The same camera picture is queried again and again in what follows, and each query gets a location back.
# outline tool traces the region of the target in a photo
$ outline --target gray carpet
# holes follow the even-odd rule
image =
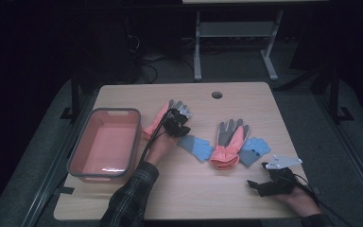
[[[295,44],[277,43],[271,58],[280,79],[271,81],[260,58],[258,44],[244,51],[227,51],[216,55],[202,55],[202,82],[229,81],[264,81],[270,87],[281,86],[303,71],[289,69],[289,63],[295,50]],[[150,65],[158,71],[155,83],[193,82],[191,68],[192,54],[186,54],[181,60],[155,61]],[[154,71],[145,67],[147,75],[154,77]],[[353,226],[363,226],[363,185],[354,164],[342,144],[337,128],[344,133],[360,151],[358,156],[363,163],[363,110],[358,104],[353,91],[341,82],[340,106],[345,106],[354,116],[354,121],[342,122],[338,127],[330,120],[322,106],[324,96],[314,96],[309,92],[312,79],[286,92],[274,92],[276,102],[290,133],[299,156],[303,159],[303,168],[311,185],[319,190],[319,198],[347,219]],[[95,96],[84,97],[84,113],[79,122],[85,120]],[[40,127],[26,150],[13,177],[0,200],[0,226],[21,226],[29,207],[35,199],[40,186],[52,169],[52,162],[59,149],[70,148],[64,145],[64,138],[73,133],[74,124],[70,120],[60,119],[64,108],[70,106],[70,84],[66,83],[53,100]],[[66,159],[58,163],[52,185],[60,184],[66,175]],[[41,216],[36,218],[36,226],[96,226],[97,221],[58,221],[52,216],[58,199],[53,194],[43,208]],[[336,226],[346,226],[330,214]],[[268,226],[300,226],[296,219],[262,220]]]

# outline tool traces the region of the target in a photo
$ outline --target plaid sleeve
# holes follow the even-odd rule
[[[143,226],[147,199],[158,176],[153,164],[140,164],[126,184],[112,195],[100,226]]]

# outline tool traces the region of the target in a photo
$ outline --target dark background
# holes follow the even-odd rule
[[[153,15],[140,11],[124,26],[124,14],[118,11],[109,11],[102,21],[102,17],[98,20],[91,14],[61,9],[59,2],[0,1],[0,195],[53,97],[75,72],[80,75],[81,83],[92,85],[83,86],[87,93],[103,83],[132,83],[137,77],[138,56],[130,55],[126,33],[138,33],[142,42],[175,55],[180,54],[175,45],[168,48],[162,44],[194,36],[194,30],[187,28],[191,25],[185,24],[194,23],[192,12],[177,12],[179,17],[187,19],[183,22],[174,13]],[[66,1],[66,4],[79,7],[80,2]],[[118,29],[99,35],[108,23]],[[116,48],[111,37],[123,45],[118,52],[105,52],[105,46]],[[310,17],[303,17],[294,8],[287,10],[278,39],[286,37],[300,40],[292,62],[295,68],[311,70],[330,61],[332,54],[336,56],[335,66],[340,76],[352,86],[363,106],[363,1],[332,1],[326,9],[317,10]],[[100,61],[83,54],[73,39],[88,45],[89,50],[101,57]],[[106,61],[107,55],[116,61]],[[81,62],[85,67],[76,67]],[[124,72],[123,76],[115,74],[116,71]]]

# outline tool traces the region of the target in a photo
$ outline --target plastic tray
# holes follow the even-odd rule
[[[105,108],[90,112],[67,164],[67,171],[87,182],[123,183],[134,170],[141,133],[136,109]]]

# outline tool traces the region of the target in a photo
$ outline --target hand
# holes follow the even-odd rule
[[[287,204],[300,217],[304,218],[321,214],[321,210],[314,200],[297,186],[290,194],[280,194],[271,197]]]
[[[157,166],[166,154],[176,147],[179,140],[180,138],[168,135],[164,130],[164,127],[161,127],[155,141],[149,149],[149,153],[145,161]]]

